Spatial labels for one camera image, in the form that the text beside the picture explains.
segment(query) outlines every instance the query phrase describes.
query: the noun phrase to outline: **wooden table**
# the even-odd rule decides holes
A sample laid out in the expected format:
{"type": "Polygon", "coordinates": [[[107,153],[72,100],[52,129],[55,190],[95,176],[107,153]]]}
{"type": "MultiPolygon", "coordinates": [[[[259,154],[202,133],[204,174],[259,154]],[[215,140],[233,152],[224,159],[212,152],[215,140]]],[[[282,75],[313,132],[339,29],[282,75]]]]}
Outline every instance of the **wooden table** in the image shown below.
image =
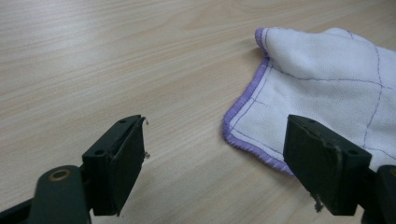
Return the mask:
{"type": "Polygon", "coordinates": [[[341,27],[396,50],[392,0],[4,1],[0,210],[142,114],[151,157],[120,217],[93,223],[360,223],[361,209],[317,214],[295,178],[221,137],[262,59],[254,31],[272,26],[341,27]]]}

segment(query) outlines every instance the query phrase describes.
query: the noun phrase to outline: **purple stitching line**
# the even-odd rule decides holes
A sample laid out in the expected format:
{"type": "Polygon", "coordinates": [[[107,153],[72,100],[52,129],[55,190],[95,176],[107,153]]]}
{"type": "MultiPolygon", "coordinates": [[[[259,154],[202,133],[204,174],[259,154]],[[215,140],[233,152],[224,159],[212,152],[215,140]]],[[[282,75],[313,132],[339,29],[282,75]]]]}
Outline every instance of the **purple stitching line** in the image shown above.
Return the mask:
{"type": "MultiPolygon", "coordinates": [[[[270,71],[268,72],[268,74],[272,71],[272,69],[273,69],[273,67],[271,66],[270,67],[270,71]]],[[[245,115],[246,115],[246,113],[249,111],[249,109],[254,105],[254,102],[257,102],[257,97],[260,95],[260,93],[262,92],[262,89],[263,89],[263,87],[265,86],[265,83],[267,82],[267,78],[264,80],[264,83],[262,84],[262,87],[260,88],[260,90],[259,90],[259,92],[257,93],[257,95],[256,95],[256,97],[251,97],[251,95],[250,95],[250,99],[253,99],[253,102],[249,105],[249,107],[247,108],[247,110],[241,115],[241,117],[239,117],[239,119],[236,121],[236,123],[235,123],[235,125],[231,128],[231,131],[233,130],[233,128],[236,126],[236,124],[239,122],[239,120],[242,118],[242,117],[244,117],[245,115]]]]}
{"type": "Polygon", "coordinates": [[[244,133],[241,133],[241,132],[240,132],[239,130],[237,130],[237,129],[233,129],[233,130],[236,130],[238,133],[244,135],[246,138],[249,138],[249,139],[251,139],[251,140],[253,140],[253,141],[255,141],[255,142],[258,142],[258,143],[262,144],[262,145],[265,146],[265,147],[268,147],[269,149],[271,149],[271,151],[275,152],[276,154],[283,155],[282,153],[276,151],[274,148],[265,145],[264,142],[261,142],[261,141],[259,141],[259,140],[257,140],[257,139],[254,139],[254,138],[250,137],[250,136],[247,136],[247,135],[245,135],[244,133]]]}
{"type": "Polygon", "coordinates": [[[368,150],[381,151],[381,152],[383,152],[385,155],[387,155],[387,156],[393,158],[394,160],[396,160],[396,157],[391,156],[390,154],[388,154],[386,151],[384,151],[384,150],[382,150],[382,149],[372,148],[372,147],[364,147],[364,148],[365,148],[365,149],[368,149],[368,150]]]}
{"type": "Polygon", "coordinates": [[[376,106],[375,106],[374,113],[373,113],[373,115],[371,116],[370,121],[369,121],[369,123],[367,124],[367,127],[366,127],[366,132],[365,132],[365,134],[364,134],[364,140],[363,140],[363,143],[364,143],[363,146],[364,146],[364,147],[366,146],[367,133],[368,133],[368,131],[369,131],[369,127],[370,127],[370,125],[372,124],[374,115],[376,114],[376,111],[377,111],[378,108],[379,108],[379,102],[381,102],[381,95],[382,95],[382,79],[381,79],[381,74],[380,74],[380,72],[379,72],[379,52],[378,52],[378,48],[377,48],[376,46],[374,46],[374,47],[375,47],[376,57],[377,57],[377,59],[378,59],[378,60],[377,60],[377,63],[376,63],[376,72],[378,73],[378,79],[379,79],[379,83],[381,84],[381,85],[380,85],[381,88],[380,88],[380,90],[379,90],[378,100],[377,100],[377,103],[376,103],[376,106]]]}
{"type": "Polygon", "coordinates": [[[256,100],[256,103],[257,103],[257,104],[260,104],[260,105],[268,106],[268,105],[266,105],[265,103],[263,103],[263,102],[261,102],[261,101],[258,101],[258,100],[256,100]]]}
{"type": "MultiPolygon", "coordinates": [[[[265,43],[265,45],[267,46],[267,36],[268,36],[268,32],[269,32],[269,30],[270,29],[273,29],[273,28],[268,28],[267,29],[267,32],[265,33],[265,40],[264,40],[264,43],[265,43]]],[[[385,88],[385,89],[389,89],[389,90],[393,90],[394,91],[394,89],[392,88],[392,87],[387,87],[387,86],[384,86],[384,85],[382,85],[382,81],[381,81],[381,78],[380,78],[380,83],[376,83],[376,82],[373,82],[373,81],[370,81],[370,80],[363,80],[363,79],[352,79],[352,78],[341,78],[341,79],[320,79],[320,78],[303,78],[303,77],[296,77],[296,76],[294,76],[294,75],[291,75],[291,74],[288,74],[288,73],[285,73],[285,72],[281,72],[281,73],[283,73],[283,74],[285,74],[285,75],[288,75],[288,76],[291,76],[291,77],[294,77],[294,78],[296,78],[296,79],[300,79],[300,80],[315,80],[315,81],[357,81],[357,82],[366,82],[366,83],[372,83],[372,84],[375,84],[375,85],[378,85],[378,86],[380,86],[381,88],[385,88]]],[[[379,74],[379,56],[378,56],[378,66],[377,66],[377,73],[379,74]]]]}

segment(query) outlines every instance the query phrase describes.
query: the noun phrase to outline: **cloth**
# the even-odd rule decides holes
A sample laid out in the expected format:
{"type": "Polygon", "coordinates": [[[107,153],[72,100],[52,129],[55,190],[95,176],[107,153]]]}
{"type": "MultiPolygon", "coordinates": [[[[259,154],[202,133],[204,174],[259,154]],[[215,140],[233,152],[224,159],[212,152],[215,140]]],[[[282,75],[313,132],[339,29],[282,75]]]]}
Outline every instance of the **cloth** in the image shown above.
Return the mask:
{"type": "Polygon", "coordinates": [[[396,52],[332,28],[308,34],[261,28],[264,59],[223,119],[223,137],[273,168],[283,160],[288,115],[315,119],[373,158],[396,165],[396,52]]]}

